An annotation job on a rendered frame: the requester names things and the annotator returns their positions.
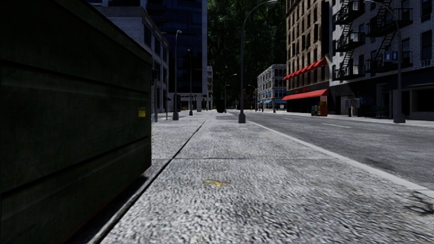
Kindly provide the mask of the grey street lamp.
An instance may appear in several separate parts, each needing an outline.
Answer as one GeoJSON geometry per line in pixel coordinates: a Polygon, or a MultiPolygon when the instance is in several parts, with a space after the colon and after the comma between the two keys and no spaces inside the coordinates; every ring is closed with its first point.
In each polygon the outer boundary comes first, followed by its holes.
{"type": "Polygon", "coordinates": [[[189,88],[190,88],[190,94],[189,94],[189,116],[193,116],[193,97],[192,97],[192,57],[191,57],[191,50],[187,49],[188,55],[189,55],[189,88]]]}
{"type": "Polygon", "coordinates": [[[393,122],[396,124],[403,124],[406,122],[405,115],[402,113],[402,76],[401,76],[401,67],[402,67],[402,60],[401,60],[401,54],[402,54],[402,46],[401,46],[401,30],[400,26],[398,24],[398,20],[394,12],[385,4],[373,0],[364,0],[364,4],[369,3],[375,3],[380,4],[382,7],[384,7],[393,17],[393,20],[396,24],[396,32],[397,32],[397,47],[398,47],[398,56],[397,56],[397,109],[394,110],[393,114],[393,122]]]}
{"type": "Polygon", "coordinates": [[[255,111],[258,111],[258,107],[257,107],[257,104],[258,104],[258,101],[257,101],[257,88],[254,85],[251,85],[251,84],[248,84],[248,86],[251,87],[251,88],[253,88],[253,97],[252,97],[252,99],[254,101],[255,111]]]}
{"type": "Polygon", "coordinates": [[[178,93],[177,93],[177,47],[178,47],[178,35],[182,34],[181,30],[177,30],[176,31],[176,36],[175,36],[175,74],[174,74],[174,109],[173,109],[173,115],[172,115],[172,119],[173,120],[179,120],[179,112],[178,112],[178,93]]]}
{"type": "Polygon", "coordinates": [[[262,2],[252,8],[250,12],[245,16],[244,22],[241,27],[240,32],[240,113],[238,115],[238,123],[239,124],[245,124],[246,123],[246,116],[244,114],[244,32],[245,32],[245,24],[249,17],[249,15],[256,10],[257,8],[263,6],[263,5],[271,5],[276,4],[277,0],[269,0],[262,2]]]}
{"type": "Polygon", "coordinates": [[[224,113],[227,113],[227,105],[226,105],[226,96],[227,96],[227,80],[232,77],[232,76],[237,76],[237,73],[231,74],[229,75],[226,79],[225,79],[225,83],[224,83],[224,113]]]}

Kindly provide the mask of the pale grey building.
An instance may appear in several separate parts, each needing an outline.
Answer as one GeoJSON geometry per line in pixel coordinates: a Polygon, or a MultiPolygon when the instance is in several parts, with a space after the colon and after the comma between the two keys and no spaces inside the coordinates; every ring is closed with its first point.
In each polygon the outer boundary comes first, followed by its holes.
{"type": "Polygon", "coordinates": [[[266,68],[257,78],[258,109],[286,110],[287,102],[282,99],[287,95],[287,75],[285,64],[273,64],[266,68]]]}

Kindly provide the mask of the grey pole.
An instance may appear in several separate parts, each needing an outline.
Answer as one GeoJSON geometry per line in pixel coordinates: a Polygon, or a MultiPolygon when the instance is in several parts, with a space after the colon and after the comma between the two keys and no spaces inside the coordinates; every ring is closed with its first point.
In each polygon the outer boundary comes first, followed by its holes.
{"type": "Polygon", "coordinates": [[[158,77],[158,71],[156,69],[152,69],[152,81],[151,81],[151,85],[153,86],[153,94],[154,94],[154,104],[153,104],[153,109],[154,109],[154,122],[157,123],[158,122],[158,111],[157,111],[157,86],[155,85],[157,77],[158,77]]]}

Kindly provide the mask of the glass tower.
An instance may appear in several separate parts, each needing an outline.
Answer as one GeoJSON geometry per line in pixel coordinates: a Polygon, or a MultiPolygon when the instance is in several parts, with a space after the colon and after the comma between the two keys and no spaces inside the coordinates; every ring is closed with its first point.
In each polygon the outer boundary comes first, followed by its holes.
{"type": "Polygon", "coordinates": [[[208,90],[207,71],[207,0],[86,0],[94,6],[141,6],[150,15],[159,30],[165,34],[170,46],[170,85],[174,93],[175,36],[179,29],[177,47],[177,93],[190,94],[189,55],[192,57],[193,107],[202,111],[206,107],[208,90]]]}

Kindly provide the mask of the trees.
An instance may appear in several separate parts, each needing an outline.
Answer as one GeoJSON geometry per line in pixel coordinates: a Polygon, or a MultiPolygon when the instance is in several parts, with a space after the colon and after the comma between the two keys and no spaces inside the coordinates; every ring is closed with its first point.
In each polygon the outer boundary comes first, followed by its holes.
{"type": "MultiPolygon", "coordinates": [[[[207,0],[207,57],[213,68],[213,100],[224,98],[227,106],[240,103],[240,32],[245,16],[258,4],[269,0],[207,0]]],[[[252,88],[257,77],[273,64],[286,63],[286,0],[263,5],[248,17],[244,32],[245,100],[253,104],[252,88]]]]}

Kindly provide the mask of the pale brick building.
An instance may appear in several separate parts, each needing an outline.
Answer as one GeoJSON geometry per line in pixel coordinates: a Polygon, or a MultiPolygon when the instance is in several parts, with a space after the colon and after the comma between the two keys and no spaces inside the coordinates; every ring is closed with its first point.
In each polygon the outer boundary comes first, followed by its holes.
{"type": "MultiPolygon", "coordinates": [[[[97,6],[96,9],[104,14],[116,26],[132,37],[147,52],[151,54],[152,68],[158,71],[155,85],[157,86],[157,111],[167,112],[168,109],[168,63],[169,43],[165,35],[153,22],[143,7],[97,6]]],[[[151,111],[154,113],[154,97],[151,98],[151,111]]]]}

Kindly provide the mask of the brown brick building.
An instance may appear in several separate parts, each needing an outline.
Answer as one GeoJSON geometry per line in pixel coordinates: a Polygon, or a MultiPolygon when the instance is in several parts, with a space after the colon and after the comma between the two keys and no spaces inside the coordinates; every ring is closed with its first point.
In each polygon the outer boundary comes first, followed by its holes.
{"type": "Polygon", "coordinates": [[[310,112],[329,89],[329,0],[286,0],[288,112],[310,112]]]}

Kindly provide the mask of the dark green dumpster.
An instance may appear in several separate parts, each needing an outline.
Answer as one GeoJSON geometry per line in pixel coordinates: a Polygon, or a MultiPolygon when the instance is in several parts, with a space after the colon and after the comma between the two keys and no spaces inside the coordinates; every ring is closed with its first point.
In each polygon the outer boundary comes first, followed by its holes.
{"type": "Polygon", "coordinates": [[[0,244],[63,244],[151,165],[151,55],[85,0],[0,0],[0,244]]]}

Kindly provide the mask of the green bench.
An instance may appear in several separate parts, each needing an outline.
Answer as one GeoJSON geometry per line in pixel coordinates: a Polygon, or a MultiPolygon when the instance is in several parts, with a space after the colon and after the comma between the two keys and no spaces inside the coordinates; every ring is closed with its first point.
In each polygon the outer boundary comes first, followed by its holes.
{"type": "Polygon", "coordinates": [[[389,115],[389,106],[372,106],[368,113],[373,117],[379,116],[382,118],[389,115]]]}

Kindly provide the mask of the white brick building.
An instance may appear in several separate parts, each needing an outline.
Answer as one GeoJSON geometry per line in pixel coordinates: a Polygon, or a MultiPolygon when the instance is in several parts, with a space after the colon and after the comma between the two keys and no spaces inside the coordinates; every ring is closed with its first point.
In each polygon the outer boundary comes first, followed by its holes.
{"type": "MultiPolygon", "coordinates": [[[[330,0],[329,111],[372,116],[397,109],[397,32],[392,15],[364,0],[330,0]]],[[[396,15],[402,46],[402,113],[434,120],[434,0],[373,0],[396,15]]]]}

